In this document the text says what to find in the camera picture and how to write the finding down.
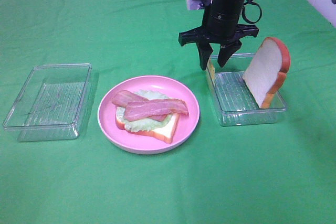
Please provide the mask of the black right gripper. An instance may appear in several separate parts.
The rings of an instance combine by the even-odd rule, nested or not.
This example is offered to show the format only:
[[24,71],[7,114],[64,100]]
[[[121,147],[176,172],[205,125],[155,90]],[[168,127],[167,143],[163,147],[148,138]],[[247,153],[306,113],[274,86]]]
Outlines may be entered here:
[[223,67],[230,57],[241,48],[241,38],[257,37],[259,29],[256,25],[239,24],[235,19],[228,19],[222,13],[211,14],[211,6],[205,7],[202,24],[199,27],[181,32],[178,42],[181,46],[196,43],[199,54],[199,65],[202,70],[207,67],[213,52],[210,43],[221,44],[217,62]]

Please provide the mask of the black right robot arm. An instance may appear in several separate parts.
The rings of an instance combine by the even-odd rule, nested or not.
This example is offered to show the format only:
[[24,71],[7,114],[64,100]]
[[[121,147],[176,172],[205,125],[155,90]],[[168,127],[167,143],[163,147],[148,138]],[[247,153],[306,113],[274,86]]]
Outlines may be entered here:
[[221,46],[217,58],[223,67],[229,58],[241,47],[240,39],[246,36],[257,37],[259,29],[254,22],[246,21],[239,24],[239,18],[244,17],[244,6],[252,4],[253,0],[186,0],[188,10],[204,10],[201,26],[181,32],[179,44],[195,43],[199,53],[199,64],[202,70],[213,52],[212,44]]

